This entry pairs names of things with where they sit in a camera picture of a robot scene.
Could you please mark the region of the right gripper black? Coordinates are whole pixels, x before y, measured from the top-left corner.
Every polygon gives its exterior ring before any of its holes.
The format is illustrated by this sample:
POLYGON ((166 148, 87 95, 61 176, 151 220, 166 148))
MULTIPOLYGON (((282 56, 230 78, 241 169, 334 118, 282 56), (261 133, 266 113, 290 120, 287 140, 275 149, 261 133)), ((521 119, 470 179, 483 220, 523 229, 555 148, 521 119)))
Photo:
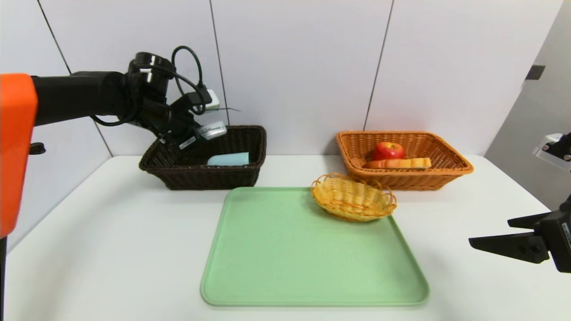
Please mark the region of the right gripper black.
POLYGON ((496 255, 539 264, 550 258, 559 272, 571 272, 571 197, 559 205, 559 209, 548 213, 509 219, 513 228, 538 230, 510 235, 482 236, 469 238, 472 248, 496 255))

